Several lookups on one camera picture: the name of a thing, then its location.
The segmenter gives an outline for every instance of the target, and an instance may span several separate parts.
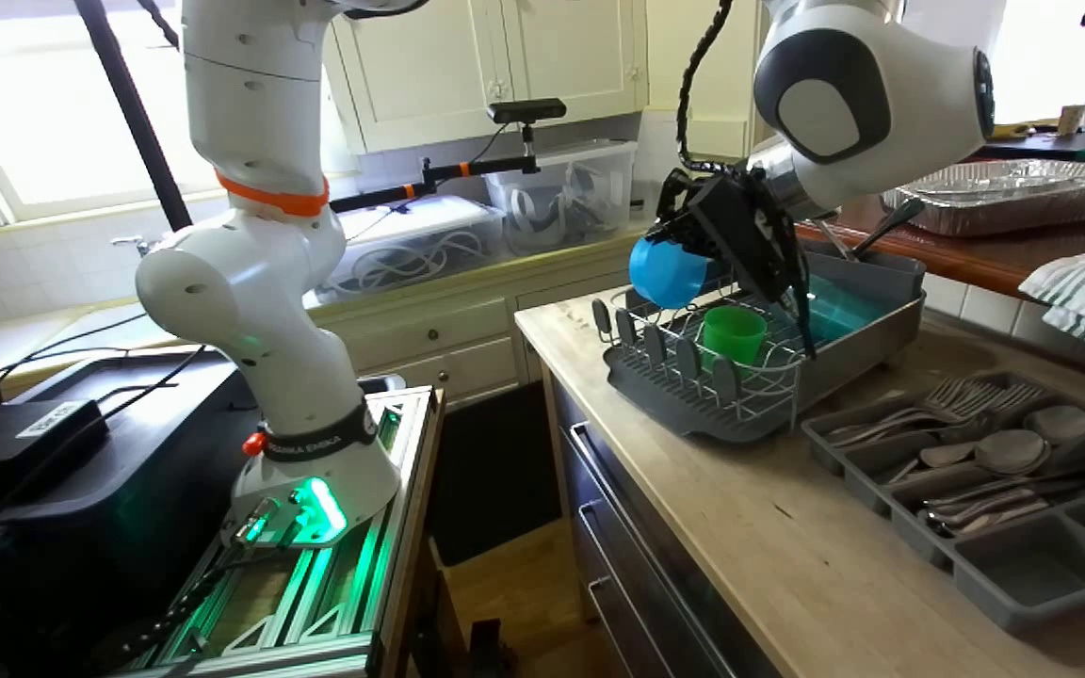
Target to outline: wooden countertop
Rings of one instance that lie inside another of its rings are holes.
[[[517,326],[784,675],[1085,675],[1085,611],[1010,637],[818,466],[799,432],[725,449],[655,425],[608,385],[588,297]],[[1085,400],[1083,373],[930,314],[891,368],[822,406],[974,368],[1025,368]]]
[[[847,245],[858,245],[871,239],[867,225],[873,223],[879,223],[879,209],[858,204],[843,210],[834,234]],[[799,225],[799,239],[824,242],[824,234],[814,225]],[[1039,263],[1085,252],[1085,223],[1001,234],[1001,239],[938,239],[938,234],[906,225],[906,230],[887,234],[871,252],[911,255],[933,276],[1016,297],[1021,279],[1029,279]]]

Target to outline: drawer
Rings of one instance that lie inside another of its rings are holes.
[[[668,587],[672,611],[680,611],[684,621],[694,628],[696,648],[711,657],[711,668],[729,675],[776,675],[769,657],[734,620],[734,611],[720,601],[720,593],[709,583],[709,577],[696,571],[696,561],[685,553],[685,548],[675,538],[662,518],[621,471],[618,453],[588,422],[579,404],[569,400],[562,389],[554,389],[554,412],[569,439],[564,476],[569,476],[573,520],[579,528],[593,524],[596,538],[604,538],[608,549],[614,549],[618,542],[632,542],[652,561],[652,574]]]
[[[401,373],[409,385],[441,385],[447,412],[517,389],[517,358],[508,335],[435,355],[427,362],[386,367],[380,373]]]
[[[422,362],[498,335],[513,335],[506,297],[458,306],[388,306],[353,314],[333,327],[346,340],[358,368]]]
[[[632,675],[733,675],[579,449],[579,432],[569,432],[576,553],[596,583],[593,602],[614,602],[618,620],[601,611],[612,633],[621,625],[621,637],[647,642],[647,648],[626,657],[626,668]]]
[[[621,583],[614,577],[596,577],[586,583],[586,596],[596,611],[596,620],[604,620],[604,628],[621,658],[621,668],[636,678],[660,678],[660,675],[675,675],[662,657],[655,653],[655,642],[647,637],[642,616],[632,611],[632,602],[626,601]]]

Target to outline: cabinet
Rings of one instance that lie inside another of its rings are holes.
[[[431,0],[336,22],[323,72],[362,150],[491,137],[491,101],[564,98],[564,121],[643,105],[643,0]]]
[[[333,302],[313,308],[313,319],[346,340],[358,373],[446,385],[458,412],[540,380],[513,314],[621,286],[632,242],[636,225],[626,225],[608,242]]]

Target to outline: dish rack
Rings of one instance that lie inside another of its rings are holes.
[[[608,380],[684,439],[753,445],[797,425],[812,404],[839,394],[911,342],[923,308],[923,267],[915,260],[843,260],[808,250],[808,263],[814,276],[867,302],[862,327],[818,342],[818,355],[808,358],[797,319],[776,306],[745,297],[740,286],[701,296],[680,314],[643,314],[626,289],[593,302],[608,342]],[[769,319],[769,355],[759,367],[740,367],[696,347],[696,319],[711,306],[740,306]]]
[[[612,385],[680,432],[749,445],[797,420],[804,347],[784,319],[740,296],[711,296],[684,314],[636,316],[626,306],[593,302],[608,347]],[[769,319],[769,350],[740,367],[696,347],[696,319],[711,306],[741,306]]]

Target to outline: black cable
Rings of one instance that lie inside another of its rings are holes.
[[[52,340],[52,342],[44,342],[44,347],[39,347],[39,350],[28,350],[23,358],[17,358],[17,362],[9,362],[9,367],[0,368],[0,380],[9,380],[9,377],[12,377],[17,368],[23,368],[28,362],[42,362],[42,358],[58,358],[58,355],[86,355],[86,350],[102,350],[102,347],[78,347],[78,350],[58,350],[58,347],[76,342],[76,340],[86,340],[86,335],[115,333],[115,327],[122,327],[122,326],[135,326],[135,319],[144,319],[144,316],[149,316],[149,314],[122,316],[122,319],[108,319],[108,326],[100,326],[100,327],[86,327],[86,333],[76,333],[76,335]]]
[[[483,150],[470,155],[468,163],[478,163],[483,155],[491,155],[506,127],[508,127],[508,124],[503,124],[503,127],[483,144]]]
[[[123,397],[123,394],[157,394],[157,389],[174,389],[174,385],[122,385],[122,389],[100,394],[93,404],[102,406],[102,404],[115,400],[115,397]]]
[[[156,0],[135,0],[135,6],[156,18],[156,26],[161,31],[167,44],[177,50],[177,33],[174,33],[174,26],[167,22],[161,8],[157,8]]]
[[[733,14],[733,0],[720,0],[720,13],[711,14],[709,31],[701,33],[701,42],[696,42],[696,50],[694,50],[694,56],[690,56],[690,66],[685,66],[685,77],[684,77],[684,98],[680,98],[680,155],[684,155],[684,166],[690,166],[690,170],[694,170],[694,155],[690,155],[685,137],[690,137],[694,77],[696,77],[706,53],[717,44],[729,14]]]
[[[205,358],[206,347],[200,347],[195,355],[183,358],[161,380],[140,389],[131,400],[116,404],[115,412],[102,416],[102,422],[108,422],[115,416],[127,412],[131,404],[149,400],[150,394],[167,389],[183,368],[190,368],[195,358]],[[52,449],[39,466],[32,466],[3,496],[0,496],[0,518],[3,508],[32,489],[32,483],[39,483],[58,460],[63,460],[63,449],[76,445],[78,439],[90,432],[90,425],[100,422],[85,422],[71,439],[63,439],[62,449]]]
[[[150,124],[150,115],[144,109],[144,98],[135,92],[135,80],[127,72],[123,50],[122,50],[122,42],[115,33],[115,22],[107,18],[102,0],[76,0],[76,8],[78,8],[85,26],[90,33],[93,56],[100,56],[100,66],[102,66],[102,72],[107,72],[107,80],[108,80],[108,86],[116,96],[116,105],[122,105],[122,115],[127,121],[131,144],[135,144],[135,150],[144,157],[144,170],[149,170],[149,179],[150,179],[150,184],[157,194],[157,204],[167,210],[171,230],[191,225],[191,210],[190,210],[190,204],[177,194],[177,180],[174,180],[174,170],[167,163],[161,139],[157,139],[157,132]]]

